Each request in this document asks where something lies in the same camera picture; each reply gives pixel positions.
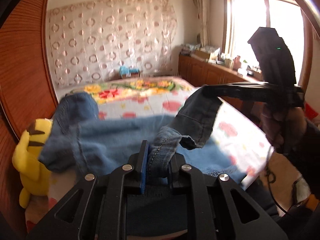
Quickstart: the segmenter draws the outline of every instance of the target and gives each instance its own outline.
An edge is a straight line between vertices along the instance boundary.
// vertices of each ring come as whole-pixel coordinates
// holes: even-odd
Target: bed sheet
[[[69,93],[90,93],[98,104],[99,118],[105,120],[158,114],[176,115],[196,89],[181,78],[159,77],[87,85]],[[247,174],[242,181],[244,188],[258,177],[265,167],[268,151],[273,150],[265,134],[225,101],[218,111],[211,136],[231,162]],[[49,209],[75,183],[76,174],[73,169],[61,174],[52,173],[48,193]]]

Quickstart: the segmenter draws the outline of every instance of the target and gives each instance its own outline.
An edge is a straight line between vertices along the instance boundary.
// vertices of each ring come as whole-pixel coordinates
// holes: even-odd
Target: stuffed animal
[[[25,130],[12,156],[12,164],[20,172],[23,185],[19,204],[28,206],[30,195],[46,196],[49,190],[50,171],[38,161],[38,156],[52,127],[49,119],[36,119]]]

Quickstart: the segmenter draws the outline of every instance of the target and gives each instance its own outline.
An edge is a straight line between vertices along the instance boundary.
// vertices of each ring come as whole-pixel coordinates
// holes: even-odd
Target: window
[[[248,65],[259,63],[247,41],[258,27],[275,28],[288,46],[295,65],[297,83],[303,64],[305,35],[302,12],[293,0],[229,0],[225,52],[239,55]]]

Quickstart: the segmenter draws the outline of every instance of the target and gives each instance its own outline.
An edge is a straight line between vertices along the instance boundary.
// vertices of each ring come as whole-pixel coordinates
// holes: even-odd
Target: patterned wall covering
[[[60,87],[108,81],[120,66],[171,71],[177,19],[168,0],[97,0],[47,12],[47,54]]]

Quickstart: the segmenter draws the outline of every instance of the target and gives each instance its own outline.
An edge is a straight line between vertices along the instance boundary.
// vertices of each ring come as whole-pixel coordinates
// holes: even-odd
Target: brown stripe
[[[45,132],[43,131],[36,130],[36,121],[32,122],[32,124],[28,127],[27,131],[30,135],[45,134]]]
[[[43,146],[44,143],[30,141],[28,146]]]

